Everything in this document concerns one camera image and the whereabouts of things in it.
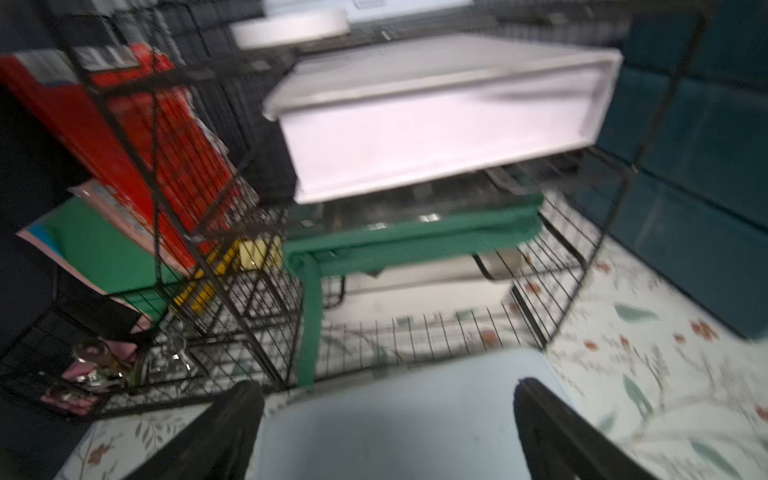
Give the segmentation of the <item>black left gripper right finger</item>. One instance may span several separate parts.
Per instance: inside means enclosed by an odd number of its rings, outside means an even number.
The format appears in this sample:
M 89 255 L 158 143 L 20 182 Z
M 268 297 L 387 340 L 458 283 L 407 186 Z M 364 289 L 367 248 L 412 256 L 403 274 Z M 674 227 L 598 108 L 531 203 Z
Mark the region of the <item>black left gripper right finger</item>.
M 533 479 L 655 478 L 536 378 L 516 386 L 514 413 Z

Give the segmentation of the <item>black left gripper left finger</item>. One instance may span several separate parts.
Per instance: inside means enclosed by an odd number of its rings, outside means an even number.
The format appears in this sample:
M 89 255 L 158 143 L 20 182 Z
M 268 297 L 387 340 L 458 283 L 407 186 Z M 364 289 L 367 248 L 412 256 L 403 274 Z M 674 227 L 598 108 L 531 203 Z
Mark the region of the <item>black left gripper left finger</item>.
M 127 477 L 243 479 L 264 407 L 259 383 L 237 383 Z

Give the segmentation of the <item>teal drawer cabinet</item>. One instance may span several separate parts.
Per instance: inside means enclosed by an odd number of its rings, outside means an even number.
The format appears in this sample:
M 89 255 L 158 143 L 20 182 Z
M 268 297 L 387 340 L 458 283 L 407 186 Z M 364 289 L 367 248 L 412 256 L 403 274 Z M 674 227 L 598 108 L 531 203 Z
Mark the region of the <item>teal drawer cabinet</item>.
M 572 195 L 738 335 L 767 336 L 767 5 L 635 21 L 598 145 L 636 168 Z

